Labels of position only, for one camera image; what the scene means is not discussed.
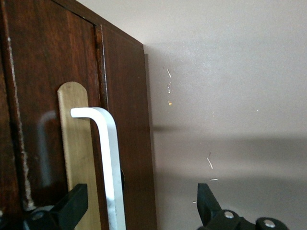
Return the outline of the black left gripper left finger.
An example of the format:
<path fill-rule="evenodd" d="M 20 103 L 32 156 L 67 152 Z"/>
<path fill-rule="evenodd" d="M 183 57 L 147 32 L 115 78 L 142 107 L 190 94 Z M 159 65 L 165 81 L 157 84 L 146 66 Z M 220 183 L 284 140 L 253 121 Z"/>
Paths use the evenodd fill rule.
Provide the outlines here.
<path fill-rule="evenodd" d="M 23 222 L 24 230 L 74 230 L 88 209 L 86 184 L 77 184 L 54 206 L 40 207 Z"/>

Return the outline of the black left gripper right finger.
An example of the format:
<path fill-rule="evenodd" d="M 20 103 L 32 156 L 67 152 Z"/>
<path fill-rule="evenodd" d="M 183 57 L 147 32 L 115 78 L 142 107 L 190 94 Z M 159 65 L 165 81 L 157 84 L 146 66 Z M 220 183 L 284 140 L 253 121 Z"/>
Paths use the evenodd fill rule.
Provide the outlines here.
<path fill-rule="evenodd" d="M 202 222 L 197 230 L 288 230 L 274 218 L 261 217 L 251 223 L 232 210 L 222 209 L 205 183 L 198 184 L 197 209 Z"/>

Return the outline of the wooden drawer with white handle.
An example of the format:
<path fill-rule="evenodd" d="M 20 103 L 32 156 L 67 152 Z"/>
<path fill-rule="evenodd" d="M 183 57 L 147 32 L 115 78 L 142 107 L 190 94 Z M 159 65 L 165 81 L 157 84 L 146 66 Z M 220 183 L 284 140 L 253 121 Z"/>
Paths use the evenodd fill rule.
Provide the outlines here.
<path fill-rule="evenodd" d="M 107 107 L 102 28 L 124 35 L 76 0 L 0 0 L 0 229 L 66 195 L 57 91 L 75 81 Z"/>

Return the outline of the dark brown wooden cabinet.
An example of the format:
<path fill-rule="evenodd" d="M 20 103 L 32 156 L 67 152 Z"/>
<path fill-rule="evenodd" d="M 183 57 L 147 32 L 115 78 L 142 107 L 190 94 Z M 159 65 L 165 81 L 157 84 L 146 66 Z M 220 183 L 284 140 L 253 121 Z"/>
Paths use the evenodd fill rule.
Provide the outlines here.
<path fill-rule="evenodd" d="M 143 45 L 125 32 L 102 31 L 107 107 L 91 106 L 89 93 L 88 104 L 108 110 L 117 126 L 127 230 L 157 230 Z M 0 51 L 0 94 L 5 90 L 2 69 Z"/>

